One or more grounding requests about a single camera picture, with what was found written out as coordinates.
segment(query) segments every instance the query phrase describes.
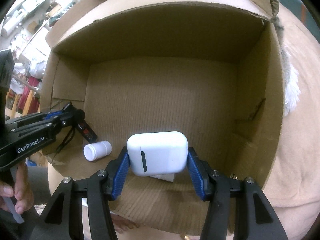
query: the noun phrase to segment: finger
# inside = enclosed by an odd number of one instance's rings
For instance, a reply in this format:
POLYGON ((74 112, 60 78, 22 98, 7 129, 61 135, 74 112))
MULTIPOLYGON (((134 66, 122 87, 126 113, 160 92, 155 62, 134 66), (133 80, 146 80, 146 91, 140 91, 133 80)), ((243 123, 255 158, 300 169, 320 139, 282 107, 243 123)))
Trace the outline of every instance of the finger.
POLYGON ((24 162, 20 162, 16 173, 16 182, 14 184, 14 197, 20 201, 23 199, 28 186, 28 169, 24 162))
POLYGON ((128 228, 127 228, 127 226, 126 226, 125 224, 122 224, 122 225, 121 225, 121 229, 122 229, 123 231, 128 231, 128 228))
POLYGON ((9 208, 7 207, 7 204, 4 202, 3 198, 1 197, 0 197, 0 208, 9 212, 9 208))
POLYGON ((122 234, 122 233, 123 233, 122 229, 119 228, 119 227, 115 227, 115 231, 117 231, 119 234, 122 234))
POLYGON ((18 214, 22 214, 26 210, 29 210, 33 206, 34 196, 31 191, 30 186, 27 186, 27 190, 25 195, 23 196, 23 199, 20 201, 17 201, 15 209, 18 214))
POLYGON ((137 224, 137 223, 135 223, 135 222, 132 222, 132 221, 130 221, 130 220, 127 220, 127 221, 125 222, 125 224, 126 224, 126 226, 127 226, 128 228, 130 228, 130 229, 133 229, 134 227, 136 227, 136 228, 139 228, 139 227, 140 227, 139 224, 137 224))
POLYGON ((134 223, 131 222, 130 220, 128 220, 125 225, 129 228, 129 229, 133 229, 134 228, 134 223))
POLYGON ((9 184, 0 180, 0 196, 1 197, 13 197, 13 189, 9 184))

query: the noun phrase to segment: person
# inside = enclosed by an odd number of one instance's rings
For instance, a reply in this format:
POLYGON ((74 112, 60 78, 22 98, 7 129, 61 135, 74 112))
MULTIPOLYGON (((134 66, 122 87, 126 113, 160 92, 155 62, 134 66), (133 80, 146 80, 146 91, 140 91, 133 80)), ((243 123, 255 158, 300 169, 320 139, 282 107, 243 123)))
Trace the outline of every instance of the person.
MULTIPOLYGON (((48 170, 44 167, 27 167, 25 162, 17 165, 16 181, 14 186, 0 180, 0 219, 7 222, 14 222, 9 219, 9 209, 3 197, 15 197, 17 203, 15 210, 18 214, 29 210, 34 204, 40 205, 48 202, 50 195, 48 170)), ((117 214, 111 213, 112 222, 118 233, 123 233, 128 229, 138 228, 140 225, 117 214)))

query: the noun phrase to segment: black cable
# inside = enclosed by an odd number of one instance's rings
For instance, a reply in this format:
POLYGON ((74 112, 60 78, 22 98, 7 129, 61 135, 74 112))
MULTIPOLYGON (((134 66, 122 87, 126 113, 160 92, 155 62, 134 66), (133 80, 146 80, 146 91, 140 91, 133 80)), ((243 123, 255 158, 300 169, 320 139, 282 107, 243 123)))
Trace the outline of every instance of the black cable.
POLYGON ((70 131, 67 133, 67 135, 65 136, 65 138, 63 139, 63 141, 59 144, 59 146, 57 147, 55 154, 52 158, 52 166, 53 166, 53 160, 54 158, 57 156, 58 153, 61 152, 61 150, 69 143, 71 142, 71 140, 73 139, 73 137, 75 136, 75 132, 76 132, 76 128, 74 126, 71 127, 70 131))

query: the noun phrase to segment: corrugated cardboard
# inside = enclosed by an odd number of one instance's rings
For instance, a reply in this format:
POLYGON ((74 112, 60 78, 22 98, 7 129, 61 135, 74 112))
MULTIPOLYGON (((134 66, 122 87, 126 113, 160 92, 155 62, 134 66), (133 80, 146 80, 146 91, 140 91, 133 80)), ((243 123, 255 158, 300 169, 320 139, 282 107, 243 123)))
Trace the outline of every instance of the corrugated cardboard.
MULTIPOLYGON (((239 179, 252 176, 263 187, 284 101, 270 3, 80 2, 47 35, 52 52, 41 108, 59 109, 72 101, 113 151, 88 162, 77 133, 55 155, 65 129, 43 150, 49 159, 55 156, 57 171, 86 178, 115 159, 131 135, 180 131, 212 168, 239 179)), ((196 196, 187 171, 173 183, 129 172, 121 196, 109 204, 135 222, 189 235, 200 235, 208 207, 196 196)))

